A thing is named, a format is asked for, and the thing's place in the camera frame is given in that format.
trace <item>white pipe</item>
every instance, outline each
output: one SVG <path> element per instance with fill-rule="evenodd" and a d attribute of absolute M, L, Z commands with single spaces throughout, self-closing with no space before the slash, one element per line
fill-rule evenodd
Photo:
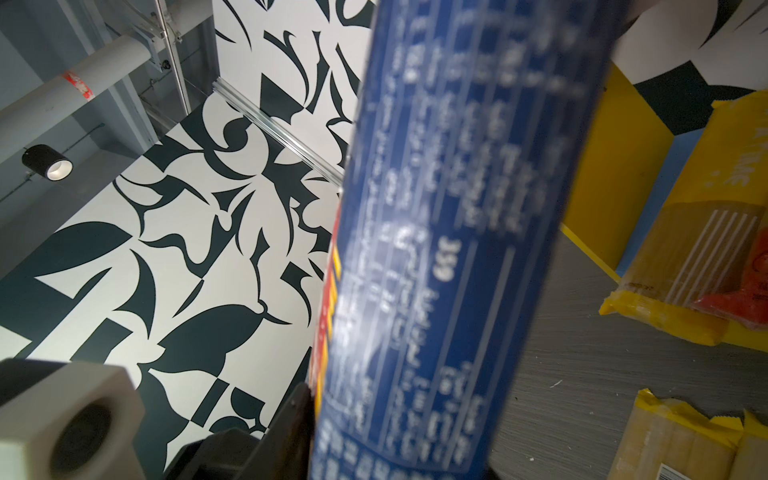
<path fill-rule="evenodd" d="M 212 15 L 210 0 L 179 0 L 173 5 L 180 35 Z M 140 41 L 123 35 L 70 68 L 93 96 L 99 95 L 150 59 Z M 0 162 L 7 160 L 60 121 L 88 103 L 83 93 L 59 75 L 0 111 Z"/>

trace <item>barcode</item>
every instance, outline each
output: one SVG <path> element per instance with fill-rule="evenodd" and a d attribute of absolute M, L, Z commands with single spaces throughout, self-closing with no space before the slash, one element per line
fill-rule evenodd
<path fill-rule="evenodd" d="M 662 463 L 656 480 L 690 480 L 690 478 Z"/>

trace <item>blue canister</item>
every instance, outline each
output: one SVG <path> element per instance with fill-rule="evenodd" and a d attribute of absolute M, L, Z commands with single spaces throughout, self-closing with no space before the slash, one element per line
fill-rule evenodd
<path fill-rule="evenodd" d="M 380 2 L 310 372 L 314 480 L 482 474 L 625 3 Z"/>

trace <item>black cylindrical spotlight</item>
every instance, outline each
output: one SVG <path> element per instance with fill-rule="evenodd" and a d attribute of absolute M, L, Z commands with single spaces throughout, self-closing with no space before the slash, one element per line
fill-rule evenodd
<path fill-rule="evenodd" d="M 35 145 L 22 155 L 22 163 L 41 177 L 61 180 L 72 172 L 72 162 L 48 145 Z"/>

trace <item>gray wooden surface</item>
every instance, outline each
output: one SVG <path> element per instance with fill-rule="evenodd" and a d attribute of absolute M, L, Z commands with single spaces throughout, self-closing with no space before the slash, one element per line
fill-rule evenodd
<path fill-rule="evenodd" d="M 744 407 L 768 414 L 768 353 L 698 346 L 598 315 L 615 287 L 560 235 L 497 427 L 490 463 L 502 478 L 606 478 L 634 397 L 646 387 L 706 415 Z"/>

